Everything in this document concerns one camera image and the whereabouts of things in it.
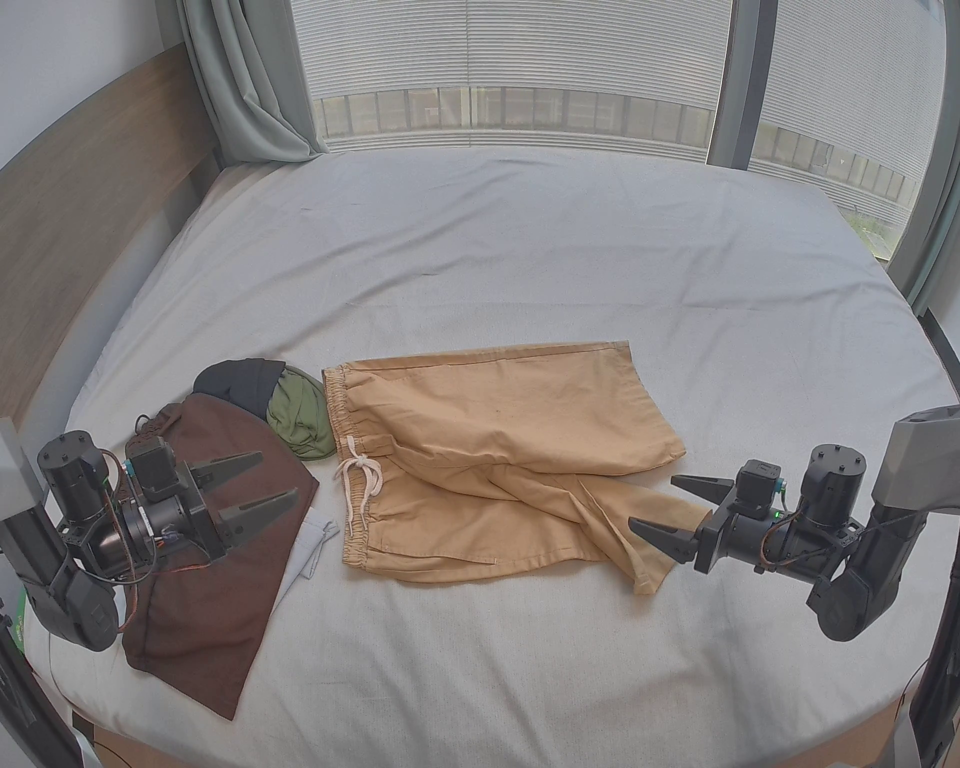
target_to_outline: light blue fabric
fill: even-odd
[[[303,162],[317,136],[289,0],[177,0],[194,75],[224,158]]]

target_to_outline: black pole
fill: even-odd
[[[10,625],[0,613],[0,725],[37,768],[83,768],[76,737],[34,680]]]
[[[960,537],[950,568],[947,601],[917,695],[910,722],[917,737],[920,764],[933,768],[953,740],[953,715],[960,708]]]

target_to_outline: wooden headboard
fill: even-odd
[[[216,143],[181,44],[71,109],[0,170],[0,416],[20,427],[84,303]]]

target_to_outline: wooden floor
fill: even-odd
[[[827,768],[835,762],[863,766],[876,759],[887,734],[893,726],[895,705],[867,720],[856,728],[830,740],[826,744],[780,763],[776,768]],[[204,768],[164,755],[145,744],[130,741],[116,733],[97,728],[97,755],[104,768]],[[960,748],[948,754],[944,768],[960,768]]]

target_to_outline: white bed sheet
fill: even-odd
[[[397,150],[225,172],[104,350],[70,425],[121,447],[204,366],[628,339],[688,453],[672,472],[861,450],[955,402],[900,295],[812,186],[539,149]],[[343,527],[332,463],[318,505]],[[27,623],[38,672],[104,726],[198,766],[767,765],[850,727],[925,658],[956,521],[935,516],[890,611],[827,640],[808,587],[723,561],[652,598],[609,564],[415,586],[339,540],[271,619],[230,723]]]

